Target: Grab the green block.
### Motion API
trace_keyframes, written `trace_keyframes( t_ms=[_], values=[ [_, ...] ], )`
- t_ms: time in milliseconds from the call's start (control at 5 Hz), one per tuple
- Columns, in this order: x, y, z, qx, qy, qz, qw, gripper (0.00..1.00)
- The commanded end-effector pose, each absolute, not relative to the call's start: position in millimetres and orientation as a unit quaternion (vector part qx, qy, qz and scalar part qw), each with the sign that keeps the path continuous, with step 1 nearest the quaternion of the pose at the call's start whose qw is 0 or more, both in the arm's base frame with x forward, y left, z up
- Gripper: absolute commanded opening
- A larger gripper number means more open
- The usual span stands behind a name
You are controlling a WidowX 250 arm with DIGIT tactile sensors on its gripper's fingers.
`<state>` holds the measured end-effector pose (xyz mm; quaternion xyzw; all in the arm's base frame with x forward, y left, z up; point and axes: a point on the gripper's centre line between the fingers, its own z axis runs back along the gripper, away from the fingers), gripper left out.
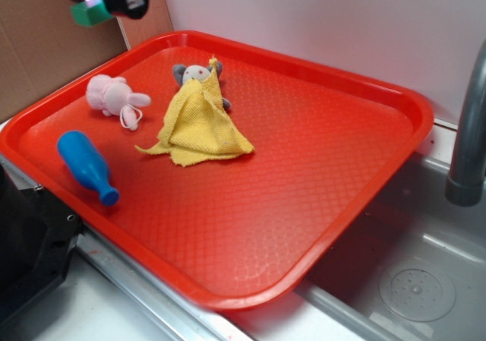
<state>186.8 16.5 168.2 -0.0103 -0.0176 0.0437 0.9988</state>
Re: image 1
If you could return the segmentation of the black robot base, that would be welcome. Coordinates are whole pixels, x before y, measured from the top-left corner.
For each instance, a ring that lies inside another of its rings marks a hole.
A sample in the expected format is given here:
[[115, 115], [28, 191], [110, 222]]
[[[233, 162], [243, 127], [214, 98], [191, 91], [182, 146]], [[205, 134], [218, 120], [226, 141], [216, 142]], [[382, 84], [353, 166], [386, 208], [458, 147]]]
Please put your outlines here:
[[1, 169], [1, 325], [67, 275], [80, 217], [47, 189], [19, 189]]

